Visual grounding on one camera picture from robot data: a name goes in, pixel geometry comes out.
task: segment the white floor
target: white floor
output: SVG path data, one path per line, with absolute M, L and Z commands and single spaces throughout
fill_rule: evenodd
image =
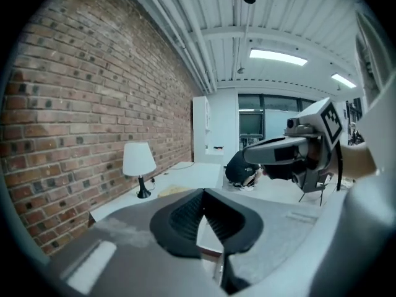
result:
M 337 187 L 337 176 L 334 176 L 323 192 L 322 206 L 327 202 L 330 195 L 335 192 Z M 244 195 L 248 197 L 283 202 L 285 204 L 298 204 L 303 192 L 296 184 L 291 181 L 284 181 L 282 179 L 270 179 L 267 176 L 262 176 L 253 191 L 240 191 L 232 185 L 228 184 L 228 180 L 224 175 L 223 191 L 234 192 L 235 194 Z M 302 205 L 316 205 L 319 206 L 321 202 L 321 192 L 310 192 L 305 194 L 300 204 Z

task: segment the table lamp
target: table lamp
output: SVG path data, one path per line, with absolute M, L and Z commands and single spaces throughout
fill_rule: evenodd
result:
M 123 173 L 128 176 L 138 176 L 140 191 L 138 198 L 150 197 L 151 192 L 144 186 L 142 175 L 151 173 L 157 168 L 147 142 L 127 143 L 124 146 Z

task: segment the shoe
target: shoe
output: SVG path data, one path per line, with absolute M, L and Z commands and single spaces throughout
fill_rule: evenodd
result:
M 253 191 L 254 187 L 253 186 L 241 186 L 239 187 L 240 191 Z

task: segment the yellow object on table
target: yellow object on table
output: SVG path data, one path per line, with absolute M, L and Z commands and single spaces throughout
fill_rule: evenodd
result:
M 170 185 L 168 188 L 166 188 L 164 191 L 161 191 L 158 194 L 158 198 L 159 197 L 165 197 L 168 195 L 173 195 L 173 194 L 177 194 L 179 192 L 183 192 L 183 191 L 189 191 L 191 188 L 188 187 L 182 187 L 182 186 L 177 186 L 177 185 Z

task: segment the black lamp base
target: black lamp base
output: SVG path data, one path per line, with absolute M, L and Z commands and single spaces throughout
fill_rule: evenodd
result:
M 139 186 L 140 186 L 140 191 L 137 192 L 137 197 L 138 198 L 147 198 L 150 197 L 151 192 L 146 189 L 144 186 L 144 180 L 143 177 L 139 176 Z

